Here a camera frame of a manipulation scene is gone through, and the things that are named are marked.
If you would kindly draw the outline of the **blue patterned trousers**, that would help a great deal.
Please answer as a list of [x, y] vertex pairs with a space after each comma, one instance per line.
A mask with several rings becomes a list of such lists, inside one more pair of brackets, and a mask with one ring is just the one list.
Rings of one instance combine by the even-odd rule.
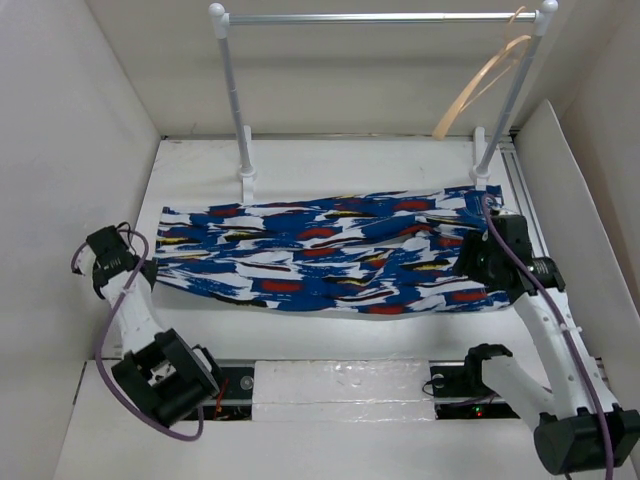
[[508, 297], [453, 271], [463, 238], [484, 232], [472, 186], [266, 204], [163, 209], [160, 283], [285, 312], [467, 313]]

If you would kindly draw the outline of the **beige wooden hanger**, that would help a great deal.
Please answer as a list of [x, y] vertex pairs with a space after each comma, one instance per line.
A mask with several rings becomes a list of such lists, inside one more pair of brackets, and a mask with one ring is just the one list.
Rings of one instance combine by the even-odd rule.
[[501, 48], [475, 73], [467, 85], [461, 90], [457, 98], [451, 103], [436, 127], [432, 136], [436, 140], [443, 140], [455, 121], [487, 90], [491, 89], [503, 76], [518, 66], [530, 46], [531, 34], [514, 36], [510, 33], [511, 25], [524, 13], [525, 6], [519, 7], [507, 21]]

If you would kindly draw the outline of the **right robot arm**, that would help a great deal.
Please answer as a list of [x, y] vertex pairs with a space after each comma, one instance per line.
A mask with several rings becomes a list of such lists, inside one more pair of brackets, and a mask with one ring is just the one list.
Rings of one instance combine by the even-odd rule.
[[556, 263], [533, 254], [526, 219], [501, 209], [485, 218], [485, 232], [465, 235], [454, 272], [507, 294], [549, 384], [534, 380], [498, 344], [468, 351], [462, 381], [473, 393], [490, 389], [507, 402], [532, 431], [548, 473], [602, 470], [612, 478], [639, 440], [639, 413], [624, 409], [603, 380], [573, 321]]

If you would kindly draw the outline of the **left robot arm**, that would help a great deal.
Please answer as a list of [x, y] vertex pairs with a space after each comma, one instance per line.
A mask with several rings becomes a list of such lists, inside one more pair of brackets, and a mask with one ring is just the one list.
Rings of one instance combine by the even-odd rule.
[[222, 392], [226, 377], [206, 348], [161, 325], [152, 301], [158, 264], [148, 255], [146, 238], [121, 224], [88, 235], [72, 261], [110, 305], [96, 366], [130, 413], [169, 437], [195, 441], [204, 403]]

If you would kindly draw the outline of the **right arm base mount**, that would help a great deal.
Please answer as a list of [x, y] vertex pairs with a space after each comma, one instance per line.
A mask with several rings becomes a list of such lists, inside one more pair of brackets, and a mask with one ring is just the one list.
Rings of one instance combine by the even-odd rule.
[[518, 419], [498, 394], [471, 379], [462, 362], [431, 362], [422, 391], [434, 402], [437, 420]]

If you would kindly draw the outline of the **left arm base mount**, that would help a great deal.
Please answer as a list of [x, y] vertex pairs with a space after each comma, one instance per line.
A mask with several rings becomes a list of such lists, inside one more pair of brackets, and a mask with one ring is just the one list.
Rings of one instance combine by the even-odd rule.
[[254, 363], [227, 363], [222, 366], [224, 390], [204, 407], [207, 421], [244, 421], [252, 417], [255, 385]]

